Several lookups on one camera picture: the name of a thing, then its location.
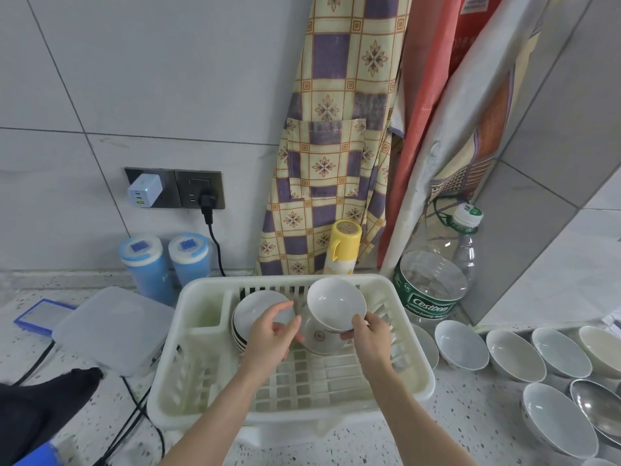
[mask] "stainless steel bowl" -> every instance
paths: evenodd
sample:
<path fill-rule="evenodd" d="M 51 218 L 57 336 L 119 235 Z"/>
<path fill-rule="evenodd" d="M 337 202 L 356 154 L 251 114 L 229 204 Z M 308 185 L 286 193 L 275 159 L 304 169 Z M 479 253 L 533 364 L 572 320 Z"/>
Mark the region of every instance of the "stainless steel bowl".
<path fill-rule="evenodd" d="M 621 448 L 621 397 L 589 380 L 572 381 L 567 390 L 602 441 Z"/>

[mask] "forearm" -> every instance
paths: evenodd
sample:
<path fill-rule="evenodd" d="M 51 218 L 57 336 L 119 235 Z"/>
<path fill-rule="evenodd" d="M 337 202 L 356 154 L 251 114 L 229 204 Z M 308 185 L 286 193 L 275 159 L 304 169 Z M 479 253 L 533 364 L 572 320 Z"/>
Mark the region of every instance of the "forearm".
<path fill-rule="evenodd" d="M 416 402 L 391 366 L 377 373 L 371 387 L 405 466 L 476 466 Z"/>
<path fill-rule="evenodd" d="M 159 466 L 221 466 L 255 392 L 255 383 L 238 373 Z"/>

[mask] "blue object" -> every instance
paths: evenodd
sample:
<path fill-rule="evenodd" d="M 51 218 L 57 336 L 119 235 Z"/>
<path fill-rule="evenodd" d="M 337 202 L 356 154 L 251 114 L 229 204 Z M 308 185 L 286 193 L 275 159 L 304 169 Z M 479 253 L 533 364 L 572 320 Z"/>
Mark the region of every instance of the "blue object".
<path fill-rule="evenodd" d="M 168 244 L 168 253 L 182 286 L 211 273 L 209 239 L 204 235 L 192 232 L 178 235 Z"/>
<path fill-rule="evenodd" d="M 119 254 L 140 294 L 171 307 L 175 305 L 176 294 L 160 239 L 154 235 L 132 237 L 121 243 Z"/>
<path fill-rule="evenodd" d="M 138 207 L 151 207 L 163 188 L 158 174 L 143 173 L 127 189 L 130 203 Z"/>
<path fill-rule="evenodd" d="M 41 299 L 13 322 L 24 330 L 51 337 L 58 322 L 70 315 L 77 306 Z"/>
<path fill-rule="evenodd" d="M 63 466 L 63 464 L 57 458 L 56 448 L 47 442 L 13 466 Z"/>

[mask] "dish rack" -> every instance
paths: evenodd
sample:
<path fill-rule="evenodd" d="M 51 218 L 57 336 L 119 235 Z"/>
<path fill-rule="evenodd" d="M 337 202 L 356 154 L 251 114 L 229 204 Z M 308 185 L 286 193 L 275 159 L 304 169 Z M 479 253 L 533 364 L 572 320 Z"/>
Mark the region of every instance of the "dish rack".
<path fill-rule="evenodd" d="M 309 286 L 324 277 L 202 278 L 188 284 L 179 297 L 148 398 L 151 420 L 166 430 L 186 431 L 235 375 L 243 355 L 230 335 L 229 323 L 241 299 L 271 289 L 293 300 L 298 314 Z M 390 324 L 393 367 L 416 399 L 428 399 L 435 377 L 392 283 L 378 274 L 338 277 L 354 284 L 364 295 L 367 309 Z M 270 424 L 273 429 L 285 427 L 283 431 L 293 426 L 307 431 L 310 426 L 321 436 L 344 421 L 376 419 L 377 414 L 352 342 L 328 356 L 314 355 L 296 344 L 252 400 L 245 425 L 255 429 L 244 428 L 240 435 L 259 438 L 256 427 Z"/>

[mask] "blue sticker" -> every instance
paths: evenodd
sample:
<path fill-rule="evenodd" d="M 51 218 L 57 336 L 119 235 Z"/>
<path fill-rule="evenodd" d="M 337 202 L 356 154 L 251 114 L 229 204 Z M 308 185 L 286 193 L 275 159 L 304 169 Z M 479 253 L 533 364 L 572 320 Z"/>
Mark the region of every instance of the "blue sticker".
<path fill-rule="evenodd" d="M 144 240 L 141 240 L 140 242 L 136 242 L 136 243 L 131 244 L 130 247 L 134 251 L 140 251 L 140 250 L 148 249 L 149 248 L 149 244 L 146 243 Z"/>
<path fill-rule="evenodd" d="M 194 239 L 184 240 L 179 245 L 181 245 L 182 250 L 190 250 L 190 249 L 193 249 L 194 247 L 198 247 Z"/>

